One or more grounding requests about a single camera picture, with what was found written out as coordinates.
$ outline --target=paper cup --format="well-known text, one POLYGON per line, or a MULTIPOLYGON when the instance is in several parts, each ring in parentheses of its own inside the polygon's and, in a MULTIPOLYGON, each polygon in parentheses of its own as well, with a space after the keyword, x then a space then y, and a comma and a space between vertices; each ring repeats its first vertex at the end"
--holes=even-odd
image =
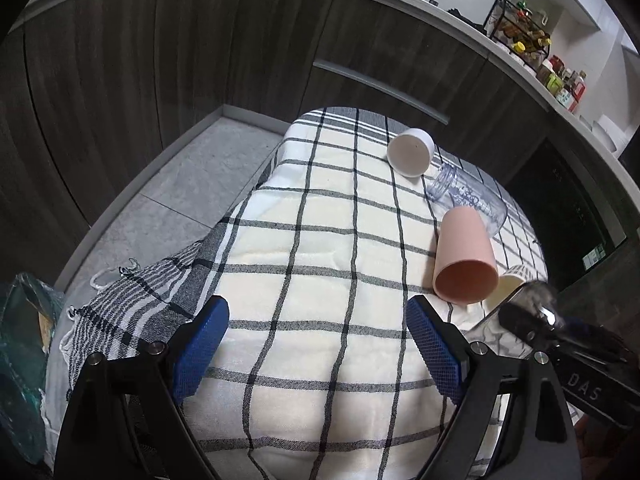
POLYGON ((433 290, 460 305, 487 298, 498 284, 494 249, 474 208, 459 206, 442 219, 433 269, 433 290))
POLYGON ((508 295, 516 290, 520 285, 534 280, 533 272, 529 267, 518 265, 508 269, 498 278, 498 285, 495 290, 482 302, 484 311, 489 314, 495 307, 500 305, 508 295))
POLYGON ((386 147, 386 160, 398 173, 413 178, 427 171, 434 151, 433 139, 427 132, 410 128, 391 139, 386 147))

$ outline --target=pink cup opening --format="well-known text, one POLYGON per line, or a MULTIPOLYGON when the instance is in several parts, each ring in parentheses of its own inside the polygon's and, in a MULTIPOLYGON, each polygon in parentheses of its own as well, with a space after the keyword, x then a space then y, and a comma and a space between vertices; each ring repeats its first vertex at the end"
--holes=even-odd
POLYGON ((444 267, 433 282, 435 293, 445 301, 471 304, 487 298, 498 285, 495 267, 478 260, 462 260, 444 267))

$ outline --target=spice rack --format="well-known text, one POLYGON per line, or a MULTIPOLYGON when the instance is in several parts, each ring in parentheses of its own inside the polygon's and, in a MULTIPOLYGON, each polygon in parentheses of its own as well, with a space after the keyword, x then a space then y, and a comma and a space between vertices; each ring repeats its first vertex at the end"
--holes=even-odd
POLYGON ((526 66, 537 71, 542 61, 549 57, 549 46, 532 52, 518 53, 512 49, 517 41, 548 37, 545 31, 529 16, 530 11, 514 5, 510 0, 495 0, 482 26, 488 37, 506 46, 526 66))

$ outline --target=checkered tablecloth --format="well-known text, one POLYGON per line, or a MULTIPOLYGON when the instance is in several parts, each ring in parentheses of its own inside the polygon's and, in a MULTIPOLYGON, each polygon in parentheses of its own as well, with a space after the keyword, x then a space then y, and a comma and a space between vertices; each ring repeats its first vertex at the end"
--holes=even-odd
MULTIPOLYGON (((404 304, 426 294, 461 330, 482 304, 431 290, 440 220, 427 181, 447 161, 502 197, 508 218, 492 240, 500 272, 546 268, 518 205, 492 177, 438 150, 407 179, 385 160, 406 127, 352 108, 295 121, 251 194, 201 242, 126 274, 78 313, 70 381, 85 357, 135 355, 168 340, 212 294, 230 325, 195 396, 191 431, 225 479, 415 477, 454 407, 434 387, 406 329, 404 304)), ((495 445, 497 401, 473 474, 495 445)))

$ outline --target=trash bag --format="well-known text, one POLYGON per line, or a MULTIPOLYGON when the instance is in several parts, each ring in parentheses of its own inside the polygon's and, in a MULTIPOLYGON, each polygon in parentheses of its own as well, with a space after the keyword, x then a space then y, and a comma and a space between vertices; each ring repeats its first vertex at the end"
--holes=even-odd
POLYGON ((63 300, 62 293, 26 272, 0 286, 0 424, 33 464, 46 448, 40 403, 63 300))

